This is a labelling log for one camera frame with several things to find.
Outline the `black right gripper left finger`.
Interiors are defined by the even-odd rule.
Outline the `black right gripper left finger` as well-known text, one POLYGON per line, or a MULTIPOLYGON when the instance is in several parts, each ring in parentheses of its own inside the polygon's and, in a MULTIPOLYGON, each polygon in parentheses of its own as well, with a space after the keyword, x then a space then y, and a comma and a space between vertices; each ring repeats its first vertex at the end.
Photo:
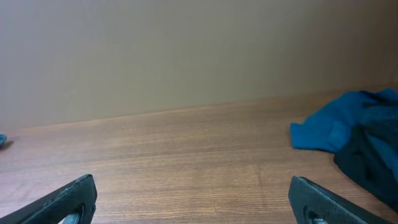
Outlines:
POLYGON ((42 198, 1 218, 4 224, 90 224, 97 191, 91 174, 83 175, 42 198))

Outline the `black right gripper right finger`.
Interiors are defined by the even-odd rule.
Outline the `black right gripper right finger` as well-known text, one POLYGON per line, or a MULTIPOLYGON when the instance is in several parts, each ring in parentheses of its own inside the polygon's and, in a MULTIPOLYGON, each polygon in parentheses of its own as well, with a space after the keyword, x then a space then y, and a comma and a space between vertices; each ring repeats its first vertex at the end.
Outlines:
POLYGON ((390 224, 305 177, 292 177, 289 202, 298 224, 390 224))

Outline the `dark navy garment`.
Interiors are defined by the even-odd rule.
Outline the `dark navy garment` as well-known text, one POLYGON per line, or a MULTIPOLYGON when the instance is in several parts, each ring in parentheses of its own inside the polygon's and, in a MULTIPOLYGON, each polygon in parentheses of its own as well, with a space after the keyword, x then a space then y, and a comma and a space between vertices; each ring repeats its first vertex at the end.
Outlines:
POLYGON ((397 104, 366 105, 333 161, 351 180, 397 211, 397 104))

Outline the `light blue folded jeans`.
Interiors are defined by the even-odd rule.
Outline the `light blue folded jeans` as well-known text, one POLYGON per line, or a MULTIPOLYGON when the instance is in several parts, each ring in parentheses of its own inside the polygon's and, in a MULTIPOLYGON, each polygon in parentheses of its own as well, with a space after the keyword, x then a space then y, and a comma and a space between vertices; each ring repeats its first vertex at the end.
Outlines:
POLYGON ((0 146, 3 146, 7 141, 7 136, 5 134, 0 134, 0 146))

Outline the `blue shirt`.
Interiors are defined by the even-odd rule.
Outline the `blue shirt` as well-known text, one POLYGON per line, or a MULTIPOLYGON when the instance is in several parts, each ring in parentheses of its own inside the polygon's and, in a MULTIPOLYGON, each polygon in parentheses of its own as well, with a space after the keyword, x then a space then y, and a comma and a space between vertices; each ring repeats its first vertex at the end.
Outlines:
POLYGON ((366 105, 396 103, 397 92, 350 91, 328 103, 303 123, 292 123, 290 135, 295 149, 319 150, 334 155, 348 142, 351 128, 366 105))

